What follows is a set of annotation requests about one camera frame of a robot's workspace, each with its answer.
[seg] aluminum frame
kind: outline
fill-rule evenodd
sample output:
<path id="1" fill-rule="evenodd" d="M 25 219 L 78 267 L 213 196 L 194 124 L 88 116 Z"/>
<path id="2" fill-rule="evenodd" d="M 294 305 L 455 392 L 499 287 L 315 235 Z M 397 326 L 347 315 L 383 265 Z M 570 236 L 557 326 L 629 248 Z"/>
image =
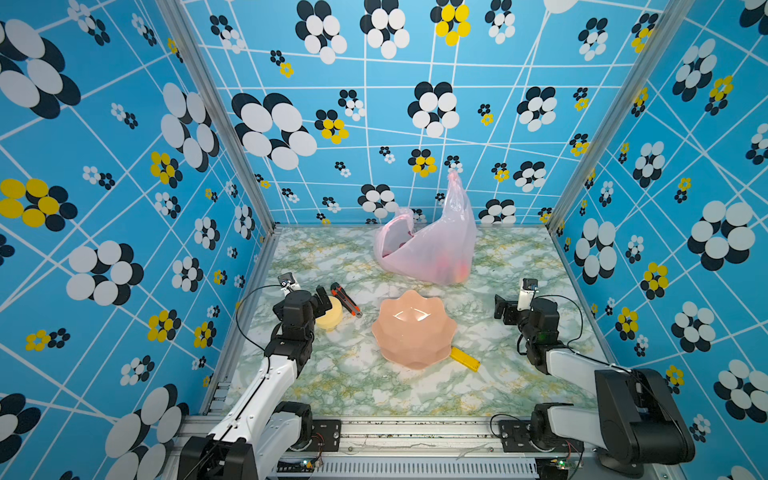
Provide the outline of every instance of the aluminum frame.
<path id="1" fill-rule="evenodd" d="M 650 77 L 651 72 L 656 68 L 661 56 L 669 47 L 672 38 L 680 29 L 685 15 L 696 0 L 669 0 L 667 8 L 661 14 L 658 26 L 654 29 L 654 35 L 648 41 L 640 58 L 634 62 L 632 69 L 624 79 L 624 84 L 619 89 L 619 94 L 614 98 L 613 103 L 608 108 L 608 113 L 603 118 L 593 141 L 589 145 L 588 152 L 582 157 L 576 170 L 568 184 L 563 190 L 563 194 L 558 199 L 552 210 L 552 217 L 547 224 L 550 233 L 554 233 L 560 223 L 571 211 L 581 192 L 581 186 L 584 179 L 592 172 L 607 150 L 608 145 L 613 140 L 616 132 L 621 126 L 624 117 L 627 115 L 629 107 L 632 105 L 637 93 L 643 87 Z"/>
<path id="2" fill-rule="evenodd" d="M 156 1 L 171 36 L 178 48 L 184 53 L 184 64 L 190 72 L 198 93 L 203 98 L 208 114 L 217 126 L 221 143 L 230 155 L 240 183 L 253 203 L 253 209 L 256 211 L 264 230 L 267 233 L 272 233 L 275 228 L 275 220 L 261 194 L 259 184 L 256 182 L 256 177 L 253 175 L 253 170 L 245 156 L 245 150 L 230 123 L 227 109 L 217 93 L 216 85 L 210 76 L 210 69 L 206 66 L 203 53 L 194 40 L 194 34 L 183 11 L 184 7 L 179 0 Z"/>

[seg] yellow ruler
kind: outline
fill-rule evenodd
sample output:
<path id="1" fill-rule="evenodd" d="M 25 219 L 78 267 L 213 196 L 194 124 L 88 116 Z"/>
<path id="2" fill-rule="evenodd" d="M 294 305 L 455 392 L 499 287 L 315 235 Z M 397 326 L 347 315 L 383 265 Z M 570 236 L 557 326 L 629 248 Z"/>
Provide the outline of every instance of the yellow ruler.
<path id="1" fill-rule="evenodd" d="M 472 358 L 456 347 L 451 348 L 451 358 L 461 363 L 463 366 L 467 367 L 473 372 L 477 372 L 480 368 L 480 362 L 477 359 Z"/>

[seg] black and white flower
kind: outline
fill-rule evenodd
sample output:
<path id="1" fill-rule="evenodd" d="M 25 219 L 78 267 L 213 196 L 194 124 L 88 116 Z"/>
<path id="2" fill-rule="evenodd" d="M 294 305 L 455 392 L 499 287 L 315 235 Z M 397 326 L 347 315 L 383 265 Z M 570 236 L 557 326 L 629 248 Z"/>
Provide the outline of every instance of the black and white flower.
<path id="1" fill-rule="evenodd" d="M 163 137 L 168 144 L 184 154 L 184 160 L 189 166 L 199 172 L 208 169 L 208 157 L 219 154 L 219 137 L 211 127 L 211 119 L 199 94 L 185 94 L 172 83 L 163 87 L 163 99 L 169 114 L 161 121 Z M 195 138 L 192 138 L 190 128 L 196 124 Z"/>
<path id="2" fill-rule="evenodd" d="M 181 213 L 181 205 L 179 205 L 179 199 L 175 195 L 171 196 L 168 192 L 157 192 L 154 199 L 154 209 L 159 214 L 176 218 Z"/>
<path id="3" fill-rule="evenodd" d="M 583 267 L 581 276 L 589 285 L 598 281 L 598 277 L 609 278 L 614 274 L 617 255 L 614 250 L 616 227 L 611 222 L 598 225 L 594 218 L 588 218 L 581 229 L 581 238 L 576 242 L 574 261 Z"/>
<path id="4" fill-rule="evenodd" d="M 515 186 L 522 188 L 524 192 L 529 192 L 534 187 L 543 187 L 547 181 L 545 176 L 547 175 L 546 165 L 544 162 L 530 162 L 525 161 L 520 164 L 520 170 L 516 171 L 512 178 L 515 179 Z"/>
<path id="5" fill-rule="evenodd" d="M 464 164 L 459 160 L 458 155 L 449 155 L 443 164 L 448 167 L 449 173 L 455 171 L 460 174 L 464 171 Z"/>
<path id="6" fill-rule="evenodd" d="M 688 353 L 699 349 L 708 352 L 715 340 L 712 322 L 715 315 L 708 308 L 699 308 L 693 302 L 683 303 L 683 311 L 674 317 L 672 334 L 680 339 L 680 346 Z"/>
<path id="7" fill-rule="evenodd" d="M 690 229 L 688 250 L 701 255 L 701 265 L 712 271 L 719 270 L 725 260 L 746 261 L 755 244 L 755 233 L 746 226 L 752 216 L 752 207 L 746 203 L 726 208 L 719 200 L 709 202 L 704 206 L 701 220 Z"/>
<path id="8" fill-rule="evenodd" d="M 229 20 L 224 15 L 210 16 L 210 30 L 214 35 L 219 35 L 224 50 L 238 54 L 248 48 L 240 33 L 229 25 Z"/>
<path id="9" fill-rule="evenodd" d="M 478 218 L 480 219 L 480 223 L 485 225 L 491 223 L 512 225 L 517 221 L 517 217 L 515 216 L 516 211 L 517 207 L 515 206 L 514 200 L 500 201 L 492 198 L 485 202 L 485 209 L 480 210 Z"/>
<path id="10" fill-rule="evenodd" d="M 156 478 L 165 468 L 181 423 L 189 415 L 186 403 L 177 404 L 178 390 L 172 383 L 154 389 L 141 409 L 119 419 L 107 435 L 104 450 L 116 458 L 106 478 Z"/>
<path id="11" fill-rule="evenodd" d="M 256 229 L 256 222 L 253 221 L 253 210 L 243 205 L 235 207 L 235 231 L 246 240 L 250 240 Z"/>
<path id="12" fill-rule="evenodd" d="M 243 121 L 235 125 L 235 132 L 248 153 L 267 157 L 283 170 L 293 170 L 299 166 L 298 155 L 308 157 L 317 151 L 315 137 L 302 125 L 301 113 L 285 96 L 272 93 L 259 102 L 252 95 L 237 94 L 232 108 Z M 265 135 L 273 124 L 280 129 L 282 140 Z"/>
<path id="13" fill-rule="evenodd" d="M 123 106 L 120 104 L 112 103 L 112 109 L 111 113 L 114 115 L 115 118 L 117 118 L 118 121 L 124 121 L 127 117 L 125 110 L 123 109 Z"/>
<path id="14" fill-rule="evenodd" d="M 491 0 L 491 9 L 485 13 L 485 23 L 491 25 L 488 35 L 495 39 L 497 45 L 515 34 L 515 14 L 509 11 L 510 8 L 512 0 Z"/>
<path id="15" fill-rule="evenodd" d="M 101 306 L 123 305 L 131 298 L 131 287 L 144 278 L 144 268 L 134 262 L 127 243 L 106 240 L 96 249 L 82 245 L 69 254 L 68 262 L 76 274 L 67 282 L 67 295 Z"/>
<path id="16" fill-rule="evenodd" d="M 296 23 L 296 35 L 304 40 L 304 48 L 313 55 L 319 54 L 324 64 L 331 65 L 336 61 L 336 54 L 346 51 L 346 39 L 339 34 L 341 24 L 338 18 L 331 15 L 330 5 L 325 0 L 319 0 L 314 6 L 307 0 L 301 0 L 296 12 L 301 18 Z"/>
<path id="17" fill-rule="evenodd" d="M 641 147 L 640 156 L 634 162 L 632 172 L 632 177 L 641 187 L 647 188 L 651 180 L 658 180 L 661 177 L 661 171 L 667 162 L 662 152 L 664 152 L 664 142 L 661 141 L 653 145 L 646 143 Z"/>
<path id="18" fill-rule="evenodd" d="M 138 381 L 146 382 L 149 380 L 149 372 L 154 370 L 154 362 L 149 355 L 144 356 L 143 359 L 134 358 L 130 363 L 123 365 L 120 370 L 122 377 L 120 378 L 120 384 L 136 385 Z"/>
<path id="19" fill-rule="evenodd" d="M 411 211 L 413 211 L 413 221 L 416 223 L 427 223 L 427 216 L 424 214 L 422 209 L 412 208 Z"/>
<path id="20" fill-rule="evenodd" d="M 362 195 L 358 197 L 357 203 L 363 211 L 373 213 L 376 218 L 385 218 L 390 213 L 395 213 L 398 204 L 395 202 L 395 194 L 389 189 L 388 185 L 380 184 L 374 187 L 371 184 L 365 184 L 360 187 Z"/>
<path id="21" fill-rule="evenodd" d="M 746 153 L 747 160 L 751 160 L 755 165 L 760 165 L 768 157 L 768 137 L 764 137 L 766 132 L 768 132 L 768 124 L 757 127 L 757 133 L 752 136 L 752 144 Z"/>
<path id="22" fill-rule="evenodd" d="M 711 422 L 705 419 L 704 415 L 699 414 L 694 417 L 694 423 L 688 427 L 688 431 L 690 432 L 691 436 L 694 437 L 694 440 L 697 442 L 706 443 L 707 435 L 712 433 L 711 426 Z"/>
<path id="23" fill-rule="evenodd" d="M 603 207 L 606 207 L 611 202 L 611 195 L 614 194 L 614 182 L 604 181 L 603 187 L 600 189 L 600 198 L 598 201 Z"/>
<path id="24" fill-rule="evenodd" d="M 0 91 L 19 107 L 42 118 L 56 118 L 59 102 L 80 103 L 80 89 L 66 75 L 64 56 L 21 20 L 0 23 Z M 24 62 L 24 71 L 16 64 Z"/>
<path id="25" fill-rule="evenodd" d="M 542 125 L 549 125 L 555 119 L 554 108 L 558 101 L 554 97 L 554 87 L 530 87 L 525 92 L 525 100 L 518 104 L 520 123 L 528 125 L 528 131 L 536 131 Z"/>
<path id="26" fill-rule="evenodd" d="M 194 242 L 208 250 L 216 249 L 216 242 L 221 238 L 216 229 L 216 221 L 208 217 L 198 218 L 194 221 Z"/>
<path id="27" fill-rule="evenodd" d="M 0 399 L 0 464 L 7 462 L 22 447 L 22 437 L 40 422 L 40 409 L 24 408 L 27 399 L 12 393 Z"/>
<path id="28" fill-rule="evenodd" d="M 136 28 L 136 31 L 139 35 L 144 37 L 144 40 L 147 41 L 149 46 L 154 47 L 157 45 L 157 39 L 154 36 L 154 30 L 149 28 L 149 25 L 146 25 L 146 21 L 144 20 L 144 17 L 140 15 L 136 15 L 135 13 L 131 16 L 131 25 Z"/>
<path id="29" fill-rule="evenodd" d="M 171 279 L 171 285 L 174 288 L 181 288 L 184 292 L 194 292 L 197 290 L 198 282 L 203 280 L 203 269 L 200 268 L 200 261 L 195 257 L 185 257 L 182 260 L 176 260 L 171 265 L 174 276 Z"/>
<path id="30" fill-rule="evenodd" d="M 328 210 L 330 210 L 331 213 L 337 214 L 341 211 L 339 202 L 335 201 L 333 197 L 323 197 L 323 205 L 328 207 Z"/>
<path id="31" fill-rule="evenodd" d="M 83 167 L 83 180 L 89 182 L 91 185 L 95 185 L 101 179 L 101 175 L 98 173 L 96 167 Z"/>
<path id="32" fill-rule="evenodd" d="M 69 15 L 69 18 L 73 22 L 78 23 L 78 27 L 80 27 L 83 32 L 93 37 L 99 46 L 104 46 L 104 44 L 109 43 L 110 38 L 106 32 L 107 29 L 104 26 L 104 22 L 95 18 L 91 14 L 91 10 L 85 4 L 78 4 L 77 0 L 69 0 L 67 15 Z"/>
<path id="33" fill-rule="evenodd" d="M 365 7 L 360 30 L 366 35 L 368 45 L 380 48 L 384 58 L 394 58 L 397 49 L 407 47 L 411 41 L 405 12 L 398 8 L 398 0 L 366 0 Z"/>
<path id="34" fill-rule="evenodd" d="M 590 61 L 595 55 L 605 52 L 605 42 L 608 40 L 607 18 L 590 18 L 584 26 L 584 30 L 578 34 L 579 41 L 583 42 L 578 52 L 584 56 L 584 60 Z"/>
<path id="35" fill-rule="evenodd" d="M 753 421 L 765 423 L 768 420 L 768 375 L 750 371 L 741 360 L 731 360 L 728 370 L 717 376 L 714 391 L 725 400 L 725 410 L 737 420 L 749 416 Z"/>
<path id="36" fill-rule="evenodd" d="M 355 90 L 340 90 L 338 103 L 344 109 L 344 114 L 347 117 L 352 117 L 354 121 L 359 121 L 360 118 L 366 116 L 366 105 L 357 98 L 357 91 Z"/>
<path id="37" fill-rule="evenodd" d="M 757 31 L 761 35 L 768 35 L 768 2 L 766 0 L 744 0 L 744 10 L 739 17 L 739 25 L 744 28 L 751 27 L 757 22 Z"/>
<path id="38" fill-rule="evenodd" d="M 456 95 L 447 81 L 441 81 L 434 88 L 428 81 L 423 81 L 416 85 L 413 94 L 416 101 L 408 106 L 408 116 L 413 119 L 414 127 L 426 129 L 428 137 L 438 138 L 444 129 L 458 125 Z"/>
<path id="39" fill-rule="evenodd" d="M 683 101 L 691 101 L 698 88 L 706 87 L 712 80 L 712 70 L 717 64 L 717 56 L 712 55 L 715 40 L 710 38 L 700 47 L 691 45 L 683 55 L 683 66 L 675 74 L 672 93 L 682 94 Z"/>
<path id="40" fill-rule="evenodd" d="M 629 259 L 629 263 L 639 262 L 642 258 L 641 253 L 645 250 L 643 245 L 643 237 L 633 235 L 629 242 L 627 242 L 627 251 L 624 255 Z"/>

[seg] blue patterned wall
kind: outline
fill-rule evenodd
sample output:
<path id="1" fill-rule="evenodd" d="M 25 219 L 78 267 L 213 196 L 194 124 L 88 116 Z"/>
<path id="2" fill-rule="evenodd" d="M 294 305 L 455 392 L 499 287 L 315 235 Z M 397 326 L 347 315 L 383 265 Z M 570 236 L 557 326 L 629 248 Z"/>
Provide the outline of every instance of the blue patterned wall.
<path id="1" fill-rule="evenodd" d="M 768 478 L 767 12 L 694 4 L 557 229 L 618 362 L 666 373 L 688 478 Z"/>
<path id="2" fill-rule="evenodd" d="M 153 478 L 263 233 L 153 2 L 0 20 L 0 478 Z"/>
<path id="3" fill-rule="evenodd" d="M 184 2 L 281 223 L 546 222 L 665 5 Z"/>

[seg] vent grille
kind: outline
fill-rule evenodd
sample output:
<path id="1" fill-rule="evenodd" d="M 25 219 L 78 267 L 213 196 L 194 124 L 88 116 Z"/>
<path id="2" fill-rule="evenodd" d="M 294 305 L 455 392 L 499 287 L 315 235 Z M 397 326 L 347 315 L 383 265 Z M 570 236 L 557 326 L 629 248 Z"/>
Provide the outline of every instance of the vent grille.
<path id="1" fill-rule="evenodd" d="M 280 473 L 301 478 L 538 478 L 535 459 L 527 458 L 343 458 L 323 459 L 313 474 Z"/>

